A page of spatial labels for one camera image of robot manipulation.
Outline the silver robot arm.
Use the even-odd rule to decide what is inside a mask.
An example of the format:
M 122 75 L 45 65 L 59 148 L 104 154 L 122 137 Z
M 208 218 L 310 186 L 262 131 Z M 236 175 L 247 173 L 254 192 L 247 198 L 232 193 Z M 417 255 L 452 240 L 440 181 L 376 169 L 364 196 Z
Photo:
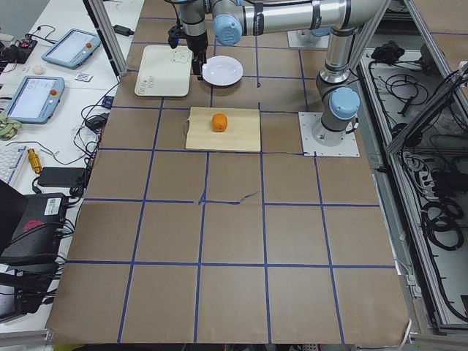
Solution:
M 373 15 L 370 1 L 286 1 L 257 2 L 244 5 L 242 1 L 207 1 L 204 5 L 213 15 L 213 29 L 224 45 L 236 44 L 242 36 L 299 29 L 330 29 L 324 67 L 317 77 L 317 89 L 324 112 L 318 129 L 331 135 L 344 134 L 359 104 L 348 109 L 334 106 L 338 92 L 356 97 L 344 84 L 350 75 L 350 54 L 355 32 Z
M 176 13 L 176 24 L 168 31 L 168 43 L 172 49 L 185 39 L 192 51 L 192 71 L 203 80 L 202 68 L 207 62 L 208 32 L 205 14 L 211 11 L 210 1 L 169 1 Z

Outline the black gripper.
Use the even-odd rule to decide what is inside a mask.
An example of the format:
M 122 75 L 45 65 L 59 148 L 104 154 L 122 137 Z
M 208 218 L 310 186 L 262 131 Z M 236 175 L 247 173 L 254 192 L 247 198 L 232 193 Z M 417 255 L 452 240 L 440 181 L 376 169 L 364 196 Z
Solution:
M 203 32 L 196 36 L 187 36 L 188 48 L 193 52 L 192 71 L 197 75 L 198 80 L 204 80 L 203 67 L 206 63 L 206 53 L 208 49 L 208 34 Z

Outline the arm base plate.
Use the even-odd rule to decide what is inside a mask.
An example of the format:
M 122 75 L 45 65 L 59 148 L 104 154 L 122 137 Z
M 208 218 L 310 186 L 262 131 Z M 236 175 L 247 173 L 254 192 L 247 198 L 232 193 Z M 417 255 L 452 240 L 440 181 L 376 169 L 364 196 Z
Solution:
M 298 118 L 305 156 L 360 156 L 351 121 L 344 131 L 331 132 L 322 125 L 322 113 L 299 112 Z
M 310 31 L 289 31 L 287 36 L 290 48 L 321 51 L 326 51 L 328 48 L 328 35 L 316 37 Z

